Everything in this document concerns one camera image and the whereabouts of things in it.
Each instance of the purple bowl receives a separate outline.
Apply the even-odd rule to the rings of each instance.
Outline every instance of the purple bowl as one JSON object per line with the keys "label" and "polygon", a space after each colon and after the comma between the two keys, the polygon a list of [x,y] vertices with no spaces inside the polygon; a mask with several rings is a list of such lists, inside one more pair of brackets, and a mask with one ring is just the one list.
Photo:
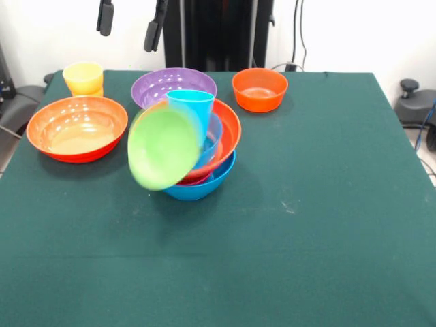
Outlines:
{"label": "purple bowl", "polygon": [[145,74],[131,87],[131,97],[142,109],[166,99],[173,90],[199,90],[217,96],[217,85],[205,73],[189,68],[167,68]]}

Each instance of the orange bowl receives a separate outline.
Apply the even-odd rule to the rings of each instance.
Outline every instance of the orange bowl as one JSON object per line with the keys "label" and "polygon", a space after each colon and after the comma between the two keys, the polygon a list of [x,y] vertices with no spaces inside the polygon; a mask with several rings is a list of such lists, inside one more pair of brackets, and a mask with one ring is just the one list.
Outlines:
{"label": "orange bowl", "polygon": [[204,177],[218,168],[234,151],[239,143],[242,127],[236,113],[224,102],[215,99],[212,111],[223,123],[223,135],[214,158],[205,166],[192,170],[183,179],[184,183]]}
{"label": "orange bowl", "polygon": [[42,108],[27,125],[29,142],[53,159],[84,164],[108,154],[128,122],[122,105],[105,97],[68,97]]}
{"label": "orange bowl", "polygon": [[252,112],[268,112],[280,106],[286,94],[285,76],[265,68],[249,68],[237,73],[232,86],[239,106]]}

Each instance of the green bowl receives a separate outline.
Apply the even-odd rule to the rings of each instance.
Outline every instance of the green bowl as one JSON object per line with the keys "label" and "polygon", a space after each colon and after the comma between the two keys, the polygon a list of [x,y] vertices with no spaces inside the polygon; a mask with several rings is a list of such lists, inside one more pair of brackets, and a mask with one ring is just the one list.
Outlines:
{"label": "green bowl", "polygon": [[196,165],[200,156],[198,131],[183,113],[159,104],[132,123],[127,155],[138,184],[152,191],[166,189]]}

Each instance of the white wall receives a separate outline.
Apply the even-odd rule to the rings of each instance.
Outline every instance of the white wall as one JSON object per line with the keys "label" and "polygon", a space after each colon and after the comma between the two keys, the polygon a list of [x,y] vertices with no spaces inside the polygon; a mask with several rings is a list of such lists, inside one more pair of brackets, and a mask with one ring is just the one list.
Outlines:
{"label": "white wall", "polygon": [[[0,40],[16,84],[41,84],[44,74],[85,59],[106,69],[163,68],[163,38],[158,52],[142,49],[155,0],[112,2],[112,34],[102,37],[99,0],[0,0]],[[291,58],[293,10],[294,1],[275,0],[267,67]],[[375,72],[391,102],[404,77],[436,88],[435,14],[434,0],[305,0],[306,69]]]}
{"label": "white wall", "polygon": [[162,37],[157,52],[143,50],[155,0],[113,4],[112,33],[103,37],[96,31],[99,0],[0,0],[0,42],[15,84],[43,84],[45,74],[82,60],[105,69],[164,68]]}
{"label": "white wall", "polygon": [[[292,57],[294,4],[275,0],[267,67]],[[374,72],[391,103],[405,77],[436,89],[435,17],[434,0],[305,0],[306,70]]]}

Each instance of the cup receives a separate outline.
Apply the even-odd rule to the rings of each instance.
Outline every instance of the cup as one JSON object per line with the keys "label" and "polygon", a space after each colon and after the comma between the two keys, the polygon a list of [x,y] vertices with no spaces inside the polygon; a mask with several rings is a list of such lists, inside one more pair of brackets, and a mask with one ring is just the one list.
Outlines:
{"label": "cup", "polygon": [[103,68],[97,63],[73,63],[63,70],[63,78],[74,97],[103,97]]}
{"label": "cup", "polygon": [[170,105],[182,110],[198,126],[198,145],[202,146],[207,137],[214,95],[197,90],[173,90],[166,96]]}

